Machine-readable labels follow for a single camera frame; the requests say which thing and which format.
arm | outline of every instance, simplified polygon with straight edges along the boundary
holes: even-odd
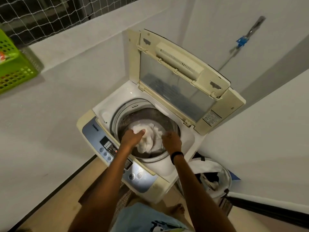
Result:
[[[170,155],[181,152],[181,140],[175,132],[167,132],[162,136],[162,141]],[[196,232],[205,231],[205,226],[211,232],[236,232],[227,216],[198,182],[184,157],[175,156],[174,164]]]
[[[145,130],[137,134],[134,134],[132,130],[126,131],[117,155],[106,169],[101,182],[75,216],[69,232],[108,231],[116,209],[126,159],[144,133]]]

washing machine drum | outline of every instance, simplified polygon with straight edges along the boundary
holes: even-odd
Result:
[[[121,142],[125,132],[137,124],[153,124],[164,134],[166,131],[175,131],[180,136],[180,129],[175,121],[162,114],[146,99],[136,98],[124,103],[114,114],[110,131]],[[135,147],[132,155],[140,161],[151,163],[162,160],[168,152],[162,147],[156,151],[139,153]]]

transparent lid panel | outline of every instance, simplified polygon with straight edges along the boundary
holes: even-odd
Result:
[[[140,80],[195,122],[215,102],[145,53],[141,53]]]

open lid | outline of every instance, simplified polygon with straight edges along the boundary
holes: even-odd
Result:
[[[225,77],[180,46],[148,30],[127,33],[130,80],[200,134],[245,104]]]

control panel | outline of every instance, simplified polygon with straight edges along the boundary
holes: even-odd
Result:
[[[96,150],[96,154],[108,166],[118,153],[118,146],[108,138],[106,132],[93,117],[82,130],[83,135]],[[140,193],[145,193],[152,186],[158,175],[152,175],[130,157],[126,160],[122,179]]]

